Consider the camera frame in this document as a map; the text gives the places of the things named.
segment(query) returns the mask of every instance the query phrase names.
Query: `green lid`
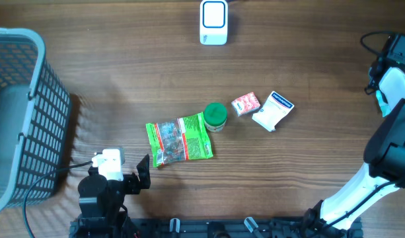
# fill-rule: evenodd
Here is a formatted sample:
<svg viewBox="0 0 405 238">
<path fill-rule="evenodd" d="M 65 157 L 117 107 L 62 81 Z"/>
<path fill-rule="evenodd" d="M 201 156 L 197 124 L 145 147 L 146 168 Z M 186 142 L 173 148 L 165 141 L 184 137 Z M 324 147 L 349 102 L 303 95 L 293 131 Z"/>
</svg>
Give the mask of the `green lid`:
<svg viewBox="0 0 405 238">
<path fill-rule="evenodd" d="M 220 102 L 210 103 L 203 112 L 203 119 L 210 126 L 220 126 L 227 119 L 227 109 Z"/>
</svg>

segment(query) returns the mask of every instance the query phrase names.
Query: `wooden table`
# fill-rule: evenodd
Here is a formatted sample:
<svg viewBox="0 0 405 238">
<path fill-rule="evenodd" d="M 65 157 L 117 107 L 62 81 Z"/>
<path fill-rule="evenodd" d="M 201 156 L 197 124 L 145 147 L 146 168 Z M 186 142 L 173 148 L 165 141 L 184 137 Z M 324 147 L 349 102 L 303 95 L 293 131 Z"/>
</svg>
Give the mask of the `wooden table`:
<svg viewBox="0 0 405 238">
<path fill-rule="evenodd" d="M 383 119 L 363 92 L 375 57 L 359 37 L 405 32 L 405 1 L 238 1 L 229 13 L 225 46 L 199 43 L 198 2 L 0 6 L 0 26 L 44 38 L 75 103 L 66 145 L 72 163 L 122 146 L 124 172 L 132 172 L 151 153 L 145 123 L 189 116 L 213 101 L 227 105 L 224 131 L 209 134 L 214 158 L 151 169 L 151 189 L 126 197 L 131 217 L 302 215 L 362 165 Z M 264 102 L 272 90 L 296 105 L 276 132 L 231 108 L 243 94 Z M 86 174 L 71 171 L 53 198 L 28 208 L 37 237 L 67 236 Z M 405 237 L 405 190 L 361 217 L 365 237 Z M 0 213 L 0 237 L 26 236 L 20 208 Z"/>
</svg>

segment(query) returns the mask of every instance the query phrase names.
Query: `blue label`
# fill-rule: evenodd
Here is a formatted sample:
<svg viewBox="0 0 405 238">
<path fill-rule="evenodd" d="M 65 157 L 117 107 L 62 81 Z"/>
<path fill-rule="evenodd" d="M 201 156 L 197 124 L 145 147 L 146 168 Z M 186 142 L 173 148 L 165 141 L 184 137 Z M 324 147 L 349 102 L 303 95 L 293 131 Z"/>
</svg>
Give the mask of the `blue label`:
<svg viewBox="0 0 405 238">
<path fill-rule="evenodd" d="M 280 105 L 286 107 L 286 108 L 292 108 L 293 104 L 291 104 L 288 100 L 284 99 L 282 96 L 280 96 L 278 93 L 274 92 L 271 97 L 278 102 Z"/>
</svg>

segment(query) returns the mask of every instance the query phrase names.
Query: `green snack package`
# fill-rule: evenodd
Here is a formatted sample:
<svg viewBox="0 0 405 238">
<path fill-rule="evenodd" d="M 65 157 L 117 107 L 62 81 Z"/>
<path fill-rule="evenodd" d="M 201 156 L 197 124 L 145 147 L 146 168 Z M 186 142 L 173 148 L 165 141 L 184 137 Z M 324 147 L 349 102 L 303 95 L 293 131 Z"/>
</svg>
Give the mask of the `green snack package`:
<svg viewBox="0 0 405 238">
<path fill-rule="evenodd" d="M 213 157 L 202 112 L 171 122 L 148 123 L 146 127 L 154 167 L 175 161 Z"/>
</svg>

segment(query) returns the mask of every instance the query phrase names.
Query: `plastic container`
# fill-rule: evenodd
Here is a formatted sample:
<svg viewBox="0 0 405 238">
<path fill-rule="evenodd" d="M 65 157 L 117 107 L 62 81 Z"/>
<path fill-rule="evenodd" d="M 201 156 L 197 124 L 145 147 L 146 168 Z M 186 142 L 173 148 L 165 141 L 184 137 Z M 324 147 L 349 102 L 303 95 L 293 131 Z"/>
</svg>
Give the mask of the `plastic container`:
<svg viewBox="0 0 405 238">
<path fill-rule="evenodd" d="M 205 121 L 205 127 L 209 131 L 219 132 L 226 124 L 227 109 L 223 104 L 213 102 L 205 108 L 203 112 L 203 119 Z"/>
<path fill-rule="evenodd" d="M 61 163 L 71 110 L 69 93 L 45 59 L 41 37 L 0 28 L 0 211 Z M 52 195 L 57 175 L 42 180 L 27 204 Z"/>
</svg>

